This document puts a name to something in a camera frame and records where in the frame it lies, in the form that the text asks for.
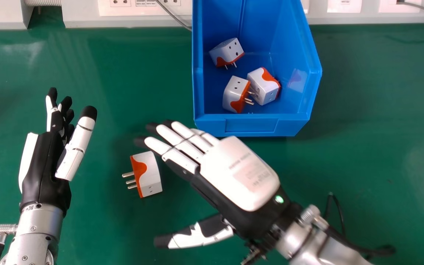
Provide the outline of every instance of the gray cable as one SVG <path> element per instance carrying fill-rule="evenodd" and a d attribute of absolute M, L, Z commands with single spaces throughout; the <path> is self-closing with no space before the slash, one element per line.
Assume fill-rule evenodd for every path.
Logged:
<path fill-rule="evenodd" d="M 25 0 L 24 2 L 29 7 L 40 7 L 40 6 L 61 7 L 62 6 L 62 0 Z"/>
<path fill-rule="evenodd" d="M 406 6 L 411 6 L 411 7 L 417 7 L 421 10 L 424 10 L 424 6 L 413 4 L 413 3 L 407 3 L 404 0 L 403 1 L 398 0 L 397 5 L 406 5 Z"/>
<path fill-rule="evenodd" d="M 165 5 L 163 5 L 163 3 L 160 2 L 160 0 L 156 0 L 156 2 L 161 6 L 161 8 L 163 8 L 163 10 L 166 11 L 166 13 L 168 13 L 173 19 L 175 19 L 176 22 L 181 24 L 181 26 L 183 26 L 185 29 L 192 32 L 192 27 L 189 27 L 188 25 L 184 24 L 184 22 L 182 22 L 178 17 L 176 17 L 175 14 L 171 13 L 171 11 L 168 10 L 168 8 L 166 8 Z"/>

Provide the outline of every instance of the green indicator light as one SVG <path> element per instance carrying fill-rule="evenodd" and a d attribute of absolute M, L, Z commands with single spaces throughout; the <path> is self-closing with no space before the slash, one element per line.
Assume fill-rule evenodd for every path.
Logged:
<path fill-rule="evenodd" d="M 284 198 L 282 198 L 281 196 L 279 196 L 279 195 L 276 195 L 276 197 L 274 197 L 274 200 L 277 202 L 277 203 L 284 203 Z"/>

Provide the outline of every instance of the cable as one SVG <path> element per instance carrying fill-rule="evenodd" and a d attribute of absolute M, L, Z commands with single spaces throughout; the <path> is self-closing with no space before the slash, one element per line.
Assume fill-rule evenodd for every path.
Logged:
<path fill-rule="evenodd" d="M 333 198 L 333 201 L 335 202 L 336 208 L 338 208 L 338 214 L 340 215 L 340 223 L 341 223 L 341 233 L 346 238 L 346 228 L 345 228 L 345 220 L 343 218 L 343 211 L 341 210 L 341 205 L 338 199 L 336 198 L 333 193 L 328 193 L 328 196 L 326 197 L 326 207 L 325 211 L 323 213 L 323 218 L 327 218 L 330 214 L 330 206 L 331 206 L 331 199 Z"/>
<path fill-rule="evenodd" d="M 163 8 L 164 11 L 166 11 L 166 13 L 168 13 L 173 19 L 175 19 L 176 22 L 181 24 L 181 26 L 183 26 L 183 28 L 192 32 L 192 27 L 189 27 L 188 25 L 184 24 L 184 22 L 182 22 L 178 17 L 176 17 L 175 14 L 171 13 L 171 11 L 168 10 L 168 8 L 166 8 L 165 5 L 163 5 L 163 3 L 160 2 L 160 0 L 156 0 L 156 2 L 161 6 L 161 8 Z"/>
<path fill-rule="evenodd" d="M 24 2 L 29 7 L 40 7 L 40 6 L 61 7 L 62 6 L 62 0 L 25 0 Z"/>
<path fill-rule="evenodd" d="M 407 2 L 405 2 L 405 0 L 397 0 L 397 5 L 406 5 L 406 6 L 411 6 L 411 7 L 417 7 L 421 10 L 424 10 L 424 6 L 413 4 L 413 3 L 407 3 Z"/>
<path fill-rule="evenodd" d="M 377 248 L 375 250 L 371 250 L 370 248 L 363 248 L 359 245 L 355 245 L 348 241 L 343 235 L 341 235 L 337 230 L 329 226 L 325 233 L 329 236 L 337 240 L 338 242 L 342 243 L 343 245 L 347 246 L 348 248 L 352 248 L 355 251 L 358 251 L 360 253 L 366 253 L 369 254 L 369 258 L 372 256 L 389 256 L 395 254 L 397 251 L 393 245 L 385 245 L 383 248 Z"/>

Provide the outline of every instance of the robotic arm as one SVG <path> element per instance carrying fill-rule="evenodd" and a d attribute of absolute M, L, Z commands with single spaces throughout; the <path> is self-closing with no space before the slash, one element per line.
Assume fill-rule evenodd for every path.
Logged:
<path fill-rule="evenodd" d="M 155 238 L 156 247 L 190 248 L 237 234 L 247 241 L 242 265 L 276 249 L 292 265 L 370 265 L 360 253 L 391 255 L 394 248 L 368 250 L 328 225 L 317 207 L 303 209 L 286 195 L 276 172 L 237 137 L 218 140 L 176 121 L 151 123 L 160 136 L 135 139 L 152 150 L 219 213 L 178 232 Z"/>
<path fill-rule="evenodd" d="M 18 225 L 0 225 L 0 257 L 7 235 L 15 234 L 0 264 L 54 265 L 63 218 L 70 207 L 69 182 L 78 170 L 91 138 L 97 111 L 85 107 L 76 128 L 71 97 L 57 105 L 57 90 L 46 97 L 47 131 L 29 133 L 19 169 Z"/>

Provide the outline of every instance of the white flexible conduit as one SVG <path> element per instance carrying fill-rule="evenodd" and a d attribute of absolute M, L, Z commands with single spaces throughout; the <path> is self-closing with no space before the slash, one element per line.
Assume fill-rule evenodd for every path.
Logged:
<path fill-rule="evenodd" d="M 52 6 L 61 7 L 62 0 L 25 0 L 25 4 L 29 7 Z"/>

